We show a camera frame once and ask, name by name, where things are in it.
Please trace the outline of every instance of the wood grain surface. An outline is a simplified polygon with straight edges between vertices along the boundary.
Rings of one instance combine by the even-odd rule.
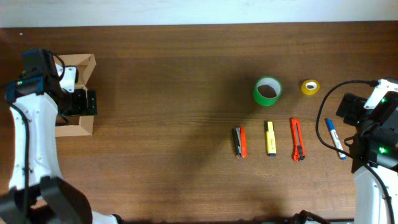
[[[0,83],[17,78],[20,53],[37,47],[95,54],[87,84],[98,98],[94,134],[57,138],[58,159],[93,210],[130,221],[267,220],[301,210],[353,218],[351,159],[320,144],[318,107],[340,82],[398,77],[398,22],[0,29]],[[283,84],[268,108],[252,97],[266,75]],[[320,82],[316,95],[300,91],[306,79]],[[333,119],[341,139],[355,132],[335,116],[345,92],[368,97],[372,89],[350,85],[330,96],[322,119]],[[291,117],[301,121],[301,163],[292,160]],[[266,155],[265,120],[274,122],[277,157]],[[3,194],[14,159],[5,104],[0,124]],[[234,155],[237,126],[247,159]],[[320,130],[332,144],[323,121]]]

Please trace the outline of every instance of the blue marker cap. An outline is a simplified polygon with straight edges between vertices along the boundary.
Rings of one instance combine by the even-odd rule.
[[[335,126],[333,125],[333,122],[331,121],[331,119],[327,119],[326,123],[328,124],[329,131],[335,129]]]

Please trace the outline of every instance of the white wall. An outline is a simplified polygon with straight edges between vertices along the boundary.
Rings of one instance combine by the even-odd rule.
[[[398,0],[0,0],[0,27],[398,20]]]

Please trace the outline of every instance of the open cardboard box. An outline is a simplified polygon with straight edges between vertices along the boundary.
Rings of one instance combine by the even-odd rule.
[[[75,89],[87,90],[86,83],[96,65],[93,54],[60,55],[66,66],[76,66],[79,72]],[[65,125],[55,127],[55,137],[87,136],[93,134],[94,116],[79,116],[79,125]]]

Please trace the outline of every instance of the yellow highlighter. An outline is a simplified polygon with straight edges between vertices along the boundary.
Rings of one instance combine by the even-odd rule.
[[[272,121],[266,122],[268,156],[276,156],[274,125]]]

